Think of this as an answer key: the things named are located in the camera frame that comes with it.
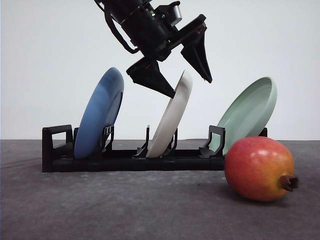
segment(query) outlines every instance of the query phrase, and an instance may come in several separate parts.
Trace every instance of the white backdrop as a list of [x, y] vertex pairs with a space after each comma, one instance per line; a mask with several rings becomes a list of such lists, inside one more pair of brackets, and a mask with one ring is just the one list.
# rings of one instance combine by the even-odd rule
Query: white backdrop
[[[169, 0], [153, 0], [157, 7]], [[320, 140], [320, 1], [182, 0], [180, 29], [204, 14], [213, 76], [204, 82], [180, 51], [160, 70], [175, 88], [184, 69], [193, 89], [179, 138], [206, 138], [252, 82], [272, 77], [278, 88], [267, 125], [277, 140]], [[169, 99], [134, 84], [126, 69], [141, 58], [113, 37], [93, 0], [1, 1], [1, 139], [40, 139], [42, 127], [78, 127], [101, 76], [117, 67], [124, 96], [117, 139], [151, 136]]]

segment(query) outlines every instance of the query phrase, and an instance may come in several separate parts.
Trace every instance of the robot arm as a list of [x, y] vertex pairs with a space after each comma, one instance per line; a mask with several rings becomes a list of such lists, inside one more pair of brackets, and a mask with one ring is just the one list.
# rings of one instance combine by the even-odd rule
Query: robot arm
[[[164, 61], [179, 44], [182, 56], [209, 83], [212, 82], [205, 51], [206, 17], [200, 14], [182, 29], [175, 26], [182, 19], [180, 2], [154, 9], [151, 0], [94, 0], [103, 10], [107, 25], [116, 39], [130, 53], [141, 51], [144, 57], [126, 72], [134, 83], [153, 89], [170, 98], [175, 92], [161, 74], [157, 61]], [[118, 32], [114, 21], [129, 36], [132, 49]]]

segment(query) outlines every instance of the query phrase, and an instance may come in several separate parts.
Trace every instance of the mint green plate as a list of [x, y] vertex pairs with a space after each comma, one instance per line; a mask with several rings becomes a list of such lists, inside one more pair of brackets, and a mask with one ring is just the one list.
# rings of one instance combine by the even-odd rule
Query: mint green plate
[[[269, 77], [263, 77], [248, 86], [230, 105], [217, 124], [225, 128], [223, 155], [239, 139], [258, 136], [269, 121], [277, 102], [277, 87]], [[217, 150], [220, 136], [212, 136], [209, 148]]]

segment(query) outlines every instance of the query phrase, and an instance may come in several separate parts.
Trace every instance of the black dish rack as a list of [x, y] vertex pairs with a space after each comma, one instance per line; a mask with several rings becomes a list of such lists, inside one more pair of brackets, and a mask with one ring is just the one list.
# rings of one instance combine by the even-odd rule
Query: black dish rack
[[[72, 131], [71, 125], [44, 127], [42, 129], [42, 172], [100, 172], [100, 171], [177, 171], [208, 170], [223, 171], [225, 158], [226, 130], [223, 127], [209, 126], [208, 140], [198, 149], [177, 149], [178, 129], [175, 131], [164, 154], [157, 158], [147, 158], [149, 130], [146, 128], [145, 142], [137, 150], [113, 149], [114, 126], [106, 126], [101, 133], [101, 147], [86, 158], [74, 158], [74, 146], [78, 127]], [[65, 144], [54, 147], [54, 134], [65, 133]], [[213, 134], [220, 136], [216, 151], [209, 149]], [[264, 128], [260, 136], [267, 137]]]

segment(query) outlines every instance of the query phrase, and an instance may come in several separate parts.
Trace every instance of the gray countertop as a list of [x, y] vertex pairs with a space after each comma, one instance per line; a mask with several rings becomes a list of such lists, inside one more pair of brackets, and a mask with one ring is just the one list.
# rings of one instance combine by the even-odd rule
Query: gray countertop
[[[134, 149], [143, 140], [114, 143]], [[320, 141], [282, 143], [299, 188], [261, 203], [235, 194], [223, 171], [41, 173], [40, 140], [2, 140], [1, 239], [320, 239]]]

